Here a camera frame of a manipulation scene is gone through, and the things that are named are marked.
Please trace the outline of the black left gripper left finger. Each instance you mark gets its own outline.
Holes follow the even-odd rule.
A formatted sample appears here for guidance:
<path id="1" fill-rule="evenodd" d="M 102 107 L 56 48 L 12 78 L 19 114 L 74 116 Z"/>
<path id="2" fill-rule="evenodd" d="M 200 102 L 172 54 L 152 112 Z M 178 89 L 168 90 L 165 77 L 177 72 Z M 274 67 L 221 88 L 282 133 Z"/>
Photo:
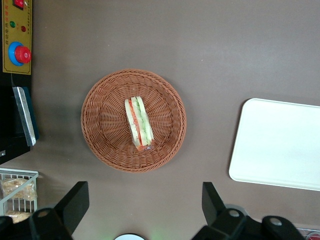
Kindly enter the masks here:
<path id="1" fill-rule="evenodd" d="M 77 182 L 54 206 L 37 210 L 29 218 L 33 240 L 72 240 L 90 206 L 89 185 Z"/>

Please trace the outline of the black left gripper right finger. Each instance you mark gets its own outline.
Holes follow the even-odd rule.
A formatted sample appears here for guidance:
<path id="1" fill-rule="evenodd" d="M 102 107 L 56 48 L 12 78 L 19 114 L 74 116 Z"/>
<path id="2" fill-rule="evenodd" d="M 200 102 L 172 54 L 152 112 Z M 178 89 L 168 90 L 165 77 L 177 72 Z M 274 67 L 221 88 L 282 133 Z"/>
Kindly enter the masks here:
<path id="1" fill-rule="evenodd" d="M 236 208 L 224 204 L 211 182 L 202 184 L 202 211 L 207 225 L 194 235 L 193 240 L 242 240 L 246 216 Z"/>

